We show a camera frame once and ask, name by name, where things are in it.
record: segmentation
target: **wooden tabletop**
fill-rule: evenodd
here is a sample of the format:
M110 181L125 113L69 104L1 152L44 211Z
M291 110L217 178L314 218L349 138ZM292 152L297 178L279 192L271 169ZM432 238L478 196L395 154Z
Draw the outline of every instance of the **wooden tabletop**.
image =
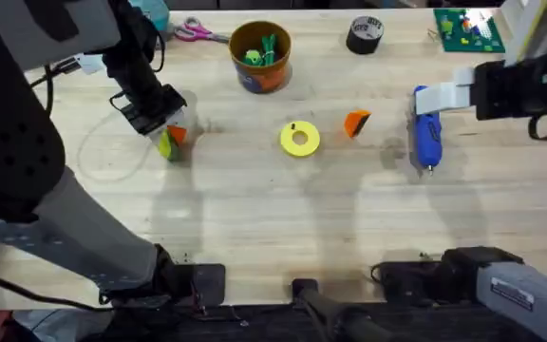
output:
M345 39L350 21L366 14L385 34L374 54L357 56ZM369 265L457 246L497 246L547 275L547 142L529 140L526 121L446 112L433 177L410 162L413 88L499 55L443 52L427 35L431 9L173 12L172 20L187 15L224 34L255 19L280 24L292 36L286 86L254 95L226 46L173 41L158 76L184 96L201 132L176 164L109 106L119 89L104 72L58 77L52 120L78 180L130 230L179 262L227 267L227 303L287 302L296 277L317 278L326 295L375 300ZM351 140L343 121L357 108L372 116ZM309 158L278 143L294 120L320 131ZM8 247L0 247L0 276L97 304L90 281ZM42 307L0 290L0 308Z

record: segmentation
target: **orange block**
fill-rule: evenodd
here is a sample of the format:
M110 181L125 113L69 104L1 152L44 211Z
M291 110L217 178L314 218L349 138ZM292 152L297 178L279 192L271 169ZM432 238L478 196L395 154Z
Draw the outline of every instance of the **orange block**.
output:
M170 133L170 136L175 139L177 145L181 145L182 141L185 139L187 130L178 126L168 126L168 133Z
M344 127L346 128L346 133L350 138L353 138L360 133L360 130L367 122L369 116L370 112L364 109L352 111L348 114Z

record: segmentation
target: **green lego board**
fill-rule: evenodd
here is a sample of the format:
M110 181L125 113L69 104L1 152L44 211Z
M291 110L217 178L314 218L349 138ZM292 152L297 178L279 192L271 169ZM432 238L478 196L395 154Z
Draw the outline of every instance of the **green lego board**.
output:
M505 48L492 17L487 18L487 9L434 9L438 34L446 52L493 52L503 53ZM463 19L477 26L465 31Z

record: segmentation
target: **cup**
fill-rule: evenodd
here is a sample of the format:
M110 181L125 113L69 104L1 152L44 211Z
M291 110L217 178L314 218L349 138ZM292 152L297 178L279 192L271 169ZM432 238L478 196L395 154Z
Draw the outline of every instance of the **cup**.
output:
M262 51L261 38L275 34L275 62L270 66L245 64L244 55L249 49ZM284 83L287 63L291 55L291 36L278 24L267 21L247 23L237 28L229 41L229 50L242 85L253 93L266 93Z

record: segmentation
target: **yellow tape roll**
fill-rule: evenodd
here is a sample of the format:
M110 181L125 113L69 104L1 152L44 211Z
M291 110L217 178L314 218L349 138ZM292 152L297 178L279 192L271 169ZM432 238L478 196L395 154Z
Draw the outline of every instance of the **yellow tape roll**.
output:
M292 140L292 136L297 133L305 134L307 140L303 144L298 144ZM295 157L307 157L318 148L320 144L320 133L315 126L308 122L292 122L282 128L280 133L280 143L282 148L290 155Z

